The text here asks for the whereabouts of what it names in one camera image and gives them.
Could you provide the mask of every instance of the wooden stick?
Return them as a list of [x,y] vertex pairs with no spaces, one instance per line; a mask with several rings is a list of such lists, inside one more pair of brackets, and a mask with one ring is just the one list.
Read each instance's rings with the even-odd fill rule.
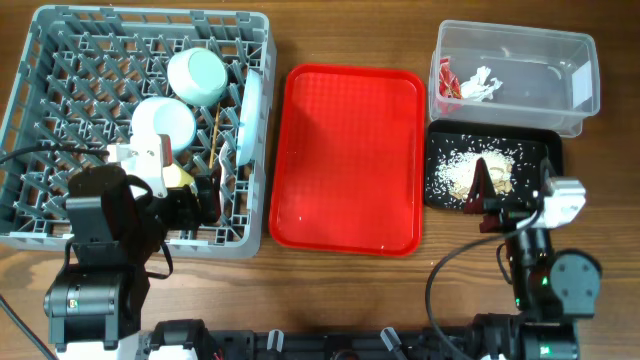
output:
[[213,134],[211,136],[211,157],[209,157],[209,169],[213,169],[213,158],[216,155],[216,139],[218,138],[218,125],[220,125],[220,103],[216,111],[216,124],[213,126]]

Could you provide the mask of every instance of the clear plastic bin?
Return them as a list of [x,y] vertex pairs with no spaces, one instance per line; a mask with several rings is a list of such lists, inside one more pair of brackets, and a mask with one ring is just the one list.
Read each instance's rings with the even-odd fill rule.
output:
[[[438,92],[440,59],[460,83],[491,69],[502,86],[483,102]],[[600,110],[595,42],[587,34],[446,20],[440,25],[429,79],[432,120],[451,119],[555,130],[575,137]]]

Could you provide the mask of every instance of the wooden table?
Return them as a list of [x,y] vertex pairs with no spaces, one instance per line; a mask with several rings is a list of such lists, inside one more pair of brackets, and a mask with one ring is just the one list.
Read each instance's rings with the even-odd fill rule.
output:
[[[276,94],[269,129],[270,176],[287,73],[306,62],[402,68],[428,81],[438,26],[445,19],[509,23],[592,35],[597,44],[602,109],[583,134],[564,142],[566,173],[588,190],[588,204],[566,229],[554,232],[557,249],[579,247],[604,267],[597,315],[580,324],[584,359],[640,357],[640,3],[631,1],[232,1],[167,0],[103,5],[253,10],[273,28]],[[42,0],[0,5],[0,99],[6,101],[29,21]],[[265,211],[269,202],[265,202]],[[405,259],[310,251],[276,244],[264,227],[258,255],[242,261],[177,259],[174,275],[152,280],[143,328],[162,320],[202,318],[210,329],[268,331],[420,329],[427,275],[453,248],[478,238],[479,217],[424,209],[423,243]],[[0,246],[0,291],[33,330],[47,339],[45,291],[62,254],[19,252]],[[162,258],[149,264],[165,269]],[[495,262],[495,246],[464,254],[434,287],[442,324],[464,325],[474,314],[513,313],[511,287]],[[31,343],[0,315],[0,358],[39,358]]]

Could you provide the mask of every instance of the red tray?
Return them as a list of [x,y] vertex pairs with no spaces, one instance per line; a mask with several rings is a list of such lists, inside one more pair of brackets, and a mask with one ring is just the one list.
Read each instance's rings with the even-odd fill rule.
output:
[[288,247],[404,256],[420,244],[425,87],[399,70],[287,78],[269,216]]

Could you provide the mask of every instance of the dish rack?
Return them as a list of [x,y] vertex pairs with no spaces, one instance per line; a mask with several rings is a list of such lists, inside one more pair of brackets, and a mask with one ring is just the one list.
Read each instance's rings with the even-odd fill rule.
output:
[[[210,156],[235,144],[248,69],[262,77],[254,160],[236,168],[222,191],[227,216],[197,231],[169,232],[175,256],[245,258],[260,247],[265,191],[265,143],[273,100],[276,48],[269,20],[260,13],[44,6],[33,16],[0,129],[8,153],[36,144],[103,149],[126,143],[131,115],[150,96],[175,97],[167,81],[169,58],[192,47],[224,60],[229,84],[220,101],[219,132],[212,146],[217,104],[190,106],[197,136],[174,158],[191,174],[209,174]],[[0,242],[19,249],[61,251],[73,237],[64,202],[67,181],[83,168],[104,164],[93,155],[32,153],[2,165]]]

